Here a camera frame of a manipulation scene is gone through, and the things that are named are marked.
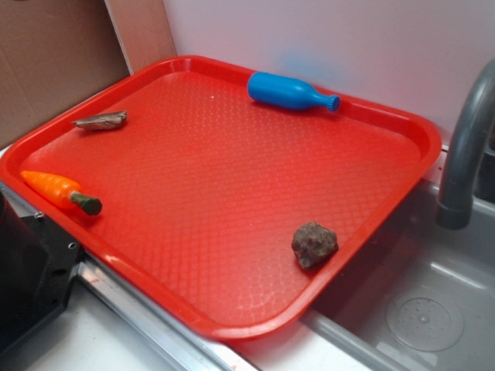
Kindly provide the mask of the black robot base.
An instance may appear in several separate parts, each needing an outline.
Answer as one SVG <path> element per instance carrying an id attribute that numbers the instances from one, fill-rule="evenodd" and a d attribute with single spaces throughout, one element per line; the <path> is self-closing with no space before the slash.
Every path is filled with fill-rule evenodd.
<path id="1" fill-rule="evenodd" d="M 82 247 L 48 216 L 19 216 L 1 196 L 1 355 L 67 308 Z"/>

